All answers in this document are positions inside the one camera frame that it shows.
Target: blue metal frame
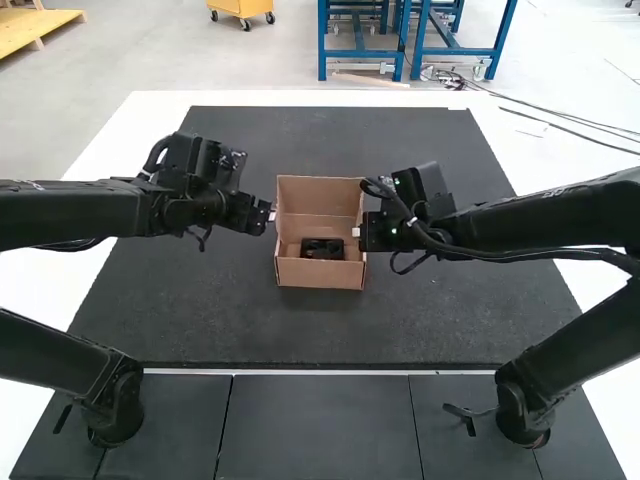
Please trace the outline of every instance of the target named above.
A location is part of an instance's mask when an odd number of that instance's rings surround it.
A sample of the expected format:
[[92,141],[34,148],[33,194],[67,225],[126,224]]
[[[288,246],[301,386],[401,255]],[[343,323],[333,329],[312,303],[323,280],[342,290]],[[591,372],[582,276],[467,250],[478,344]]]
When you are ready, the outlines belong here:
[[[455,15],[456,19],[454,26],[451,28],[453,33],[458,31],[460,26],[460,20],[462,18],[462,9],[464,8],[464,0],[452,0],[451,3],[439,3],[437,7],[434,7],[437,12],[447,12],[450,15]],[[393,31],[397,32],[400,29],[400,23],[402,21],[403,3],[399,0],[393,10]],[[411,2],[411,13],[420,13],[422,11],[422,5],[420,0]]]
[[[432,8],[431,0],[420,0],[420,5],[417,6],[417,10],[420,11],[420,20],[418,22],[418,33],[416,34],[416,47],[413,52],[411,80],[418,80],[420,78],[420,68],[422,66],[422,57],[424,55],[470,55],[489,57],[491,59],[491,65],[487,68],[484,78],[492,80],[498,70],[498,63],[500,62],[502,49],[504,48],[504,44],[507,40],[507,34],[509,33],[509,27],[511,25],[511,20],[513,19],[513,14],[516,10],[517,3],[518,0],[507,0],[493,48],[464,48],[458,44],[453,35],[460,28],[460,19],[462,18],[464,0],[455,0],[452,5],[452,8],[455,10],[456,18],[451,27],[445,25],[438,18],[438,15],[436,15],[436,13],[443,11],[440,5],[438,5],[438,8]],[[416,11],[415,4],[412,5],[411,11]],[[424,37],[429,20],[431,20],[436,31],[444,40],[447,45],[446,47],[432,48],[424,46]]]
[[[397,0],[409,4],[411,0]],[[375,4],[373,9],[354,9],[355,6],[371,6]],[[374,0],[373,3],[367,0],[318,0],[318,80],[327,79],[327,59],[328,58],[389,58],[394,60],[395,68],[393,71],[393,81],[399,82],[402,79],[402,67],[404,66],[405,46],[407,44],[407,34],[409,32],[409,16],[410,9],[406,9],[406,15],[403,14],[400,22],[400,33],[398,34],[398,46],[395,50],[367,50],[362,35],[362,26],[360,24],[360,15],[371,15],[380,13],[380,34],[387,33],[387,21],[389,18],[389,0]],[[353,21],[353,31],[355,35],[356,48],[354,50],[327,50],[325,48],[324,36],[329,29],[330,15],[351,15]]]

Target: cardboard box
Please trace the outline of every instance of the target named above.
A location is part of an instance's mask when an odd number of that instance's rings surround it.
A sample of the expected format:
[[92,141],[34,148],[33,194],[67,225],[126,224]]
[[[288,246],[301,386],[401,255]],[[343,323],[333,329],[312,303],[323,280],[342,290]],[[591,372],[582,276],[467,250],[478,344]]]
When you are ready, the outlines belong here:
[[[276,193],[276,279],[281,287],[362,290],[366,254],[351,229],[362,220],[359,178],[279,175]],[[344,260],[300,258],[303,238],[341,238]]]

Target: wooden plank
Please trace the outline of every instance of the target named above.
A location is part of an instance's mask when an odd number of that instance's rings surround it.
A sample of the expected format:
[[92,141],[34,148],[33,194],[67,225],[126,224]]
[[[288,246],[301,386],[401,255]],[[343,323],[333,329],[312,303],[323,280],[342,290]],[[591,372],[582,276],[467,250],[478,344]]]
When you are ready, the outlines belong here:
[[0,10],[0,58],[27,45],[42,49],[41,37],[68,22],[84,21],[83,15],[82,10]]

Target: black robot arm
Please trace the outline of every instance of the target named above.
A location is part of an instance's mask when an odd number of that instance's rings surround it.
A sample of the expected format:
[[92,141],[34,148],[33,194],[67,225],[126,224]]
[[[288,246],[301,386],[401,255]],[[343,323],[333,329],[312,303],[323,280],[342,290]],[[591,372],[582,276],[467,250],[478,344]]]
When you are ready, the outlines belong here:
[[[176,132],[153,147],[136,178],[0,181],[0,251],[77,252],[106,237],[185,233],[203,250],[214,225],[261,235],[271,203],[239,190],[246,159],[244,152]],[[142,366],[135,359],[1,308],[0,378],[68,394],[100,447],[122,444],[142,424]]]
[[[436,163],[366,179],[365,193],[381,199],[365,212],[360,249],[425,251],[405,274],[430,256],[439,260],[511,263],[543,258],[602,260],[630,274],[620,291],[496,374],[496,421],[511,441],[544,446],[554,409],[585,381],[640,356],[640,168],[533,195],[458,211]],[[622,247],[625,253],[607,247]],[[458,416],[473,412],[445,405]]]

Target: black cable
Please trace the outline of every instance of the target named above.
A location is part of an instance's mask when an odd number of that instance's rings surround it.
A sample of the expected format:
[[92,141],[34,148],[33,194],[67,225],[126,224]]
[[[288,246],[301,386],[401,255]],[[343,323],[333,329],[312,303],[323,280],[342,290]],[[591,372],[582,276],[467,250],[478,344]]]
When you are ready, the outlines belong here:
[[391,258],[389,259],[389,267],[391,268],[391,271],[398,275],[406,275],[409,272],[413,272],[418,266],[422,265],[424,261],[432,255],[430,252],[426,252],[410,265],[406,266],[402,270],[398,270],[396,269],[396,258],[398,257],[398,255],[400,255],[400,253],[402,252],[393,252],[391,254]]
[[104,238],[93,238],[89,240],[73,240],[71,242],[51,243],[49,245],[38,245],[39,250],[49,250],[52,252],[76,253],[89,250],[102,243]]
[[[633,138],[629,138],[626,135],[620,135],[619,133],[610,132],[609,130],[605,130],[604,128],[595,127],[593,125],[589,125],[588,123],[585,123],[585,122],[591,122],[591,120],[586,120],[586,119],[582,119],[580,117],[575,117],[574,115],[565,114],[565,113],[562,113],[562,112],[557,112],[555,110],[550,110],[550,109],[547,109],[547,108],[544,108],[544,107],[539,107],[537,105],[534,105],[534,104],[529,103],[529,102],[525,102],[523,100],[514,99],[514,98],[508,97],[506,95],[502,95],[501,93],[493,92],[493,91],[491,91],[491,90],[489,90],[487,88],[484,88],[484,87],[478,85],[477,83],[474,83],[474,82],[472,82],[470,80],[467,80],[462,75],[460,75],[459,73],[456,73],[456,72],[449,72],[449,71],[445,71],[445,70],[439,70],[436,73],[436,75],[438,75],[441,72],[448,74],[450,78],[453,77],[454,75],[457,76],[461,85],[466,85],[467,87],[472,85],[473,87],[477,87],[478,89],[481,89],[481,90],[484,90],[485,92],[490,93],[492,96],[495,96],[495,97],[498,97],[498,98],[503,98],[505,100],[510,100],[512,102],[519,103],[519,104],[522,104],[522,105],[525,105],[525,106],[528,106],[528,107],[532,107],[532,108],[541,110],[543,112],[547,112],[547,113],[549,113],[551,115],[559,116],[561,118],[564,118],[565,120],[569,120],[569,121],[572,121],[574,123],[578,123],[580,125],[584,125],[584,126],[587,126],[589,128],[593,128],[595,130],[600,130],[602,132],[605,132],[605,133],[608,133],[608,134],[611,134],[611,135],[615,135],[615,136],[620,137],[620,138],[624,138],[625,140],[629,140],[631,142],[640,143],[639,140],[635,140]],[[538,118],[538,117],[534,117],[532,115],[527,115],[526,113],[523,113],[523,112],[518,112],[516,110],[511,110],[511,109],[506,108],[506,107],[498,107],[498,108],[500,108],[500,110],[503,110],[505,112],[511,113],[513,115],[519,115],[521,117],[528,118],[530,120],[535,120],[535,121],[538,121],[538,122],[546,123],[547,125],[549,125],[552,128],[556,128],[556,129],[561,130],[561,131],[563,131],[565,133],[569,133],[571,135],[575,135],[575,136],[577,136],[579,138],[582,138],[583,140],[587,140],[589,142],[593,142],[593,143],[596,143],[598,145],[602,145],[603,147],[612,148],[614,150],[619,150],[619,151],[624,152],[624,153],[630,153],[631,155],[640,155],[640,152],[637,152],[635,150],[630,150],[630,149],[627,149],[627,148],[624,148],[624,147],[620,147],[620,146],[617,146],[617,145],[612,145],[610,143],[602,142],[602,141],[597,140],[597,139],[595,139],[593,137],[589,137],[588,135],[584,135],[582,133],[578,133],[575,130],[571,130],[569,128],[563,127],[561,125],[558,125],[558,124],[553,123],[553,122],[549,122],[547,120],[544,120],[544,119],[541,119],[541,118]],[[627,131],[629,133],[636,134],[636,132],[633,132],[631,130],[627,130]]]
[[166,137],[158,140],[156,144],[151,148],[149,152],[149,157],[147,157],[147,161],[145,162],[142,170],[138,174],[138,178],[141,180],[149,180],[151,176],[158,171],[160,166],[158,165],[158,159],[162,152],[164,152],[171,142],[171,135],[167,135]]
[[[530,102],[526,102],[524,100],[520,100],[520,99],[517,99],[517,98],[510,97],[508,95],[505,95],[504,93],[499,93],[499,92],[490,90],[490,89],[488,89],[486,87],[483,87],[482,85],[480,85],[480,84],[478,84],[476,82],[468,80],[467,78],[463,77],[462,75],[460,75],[457,72],[447,72],[447,73],[457,76],[460,79],[461,82],[464,82],[464,83],[466,83],[468,85],[473,85],[474,87],[476,87],[476,88],[478,88],[480,90],[483,90],[483,91],[489,93],[490,95],[492,95],[494,97],[498,97],[498,98],[502,98],[504,100],[509,100],[511,102],[519,103],[519,104],[525,105],[527,107],[535,108],[536,110],[541,110],[541,111],[549,113],[551,115],[556,115],[556,116],[563,117],[563,118],[565,118],[565,119],[567,119],[569,121],[576,121],[576,123],[581,123],[582,125],[584,125],[584,123],[582,123],[582,122],[587,122],[589,124],[592,124],[592,125],[589,125],[591,128],[595,128],[595,127],[593,127],[593,125],[597,125],[599,127],[611,128],[611,129],[618,130],[618,131],[621,131],[621,132],[630,133],[632,135],[640,136],[640,132],[636,132],[634,130],[629,130],[629,129],[622,128],[622,127],[617,127],[615,125],[607,125],[606,123],[595,122],[593,120],[589,120],[588,118],[579,117],[577,115],[573,115],[571,113],[566,113],[566,112],[561,112],[559,110],[552,110],[550,108],[545,108],[545,107],[541,107],[540,105],[536,105],[535,103],[530,103]],[[613,134],[613,132],[609,132],[608,130],[602,130],[602,131]],[[631,141],[635,141],[635,140],[630,139],[629,137],[624,137],[623,136],[623,138],[626,138],[626,139],[631,140]]]
[[557,123],[548,122],[541,118],[537,118],[532,115],[527,115],[526,113],[518,112],[516,110],[511,110],[509,108],[505,108],[505,107],[499,107],[499,108],[500,110],[504,110],[505,112],[512,113],[520,117],[528,118],[530,120],[536,120],[538,122],[544,122],[550,127],[557,128],[558,130],[562,130],[563,132],[570,133],[571,135],[575,135],[576,137],[582,138],[583,140],[587,140],[589,142],[602,145],[603,147],[613,148],[614,150],[620,150],[621,152],[630,153],[631,155],[640,155],[640,152],[637,152],[635,150],[629,150],[628,148],[619,147],[617,145],[611,145],[610,143],[606,143],[606,142],[601,142],[600,140],[596,140],[595,138],[589,137],[588,135],[583,135],[582,133],[578,133],[575,130],[571,130],[569,128],[563,127],[562,125],[558,125]]
[[383,194],[380,190],[372,190],[371,184],[369,184],[366,180],[360,181],[360,190],[362,190],[370,197],[379,198],[381,200],[389,200],[389,197]]
[[367,178],[367,181],[391,197],[402,211],[407,226],[414,232],[418,239],[422,241],[424,246],[427,247],[427,250],[440,254],[439,256],[448,260],[482,260],[492,263],[513,263],[552,258],[566,260],[601,260],[615,265],[633,276],[640,276],[640,262],[636,261],[633,257],[618,253],[610,248],[529,248],[523,250],[487,252],[448,245],[434,239],[422,229],[420,222],[415,219],[409,207],[402,201],[395,190],[374,178]]

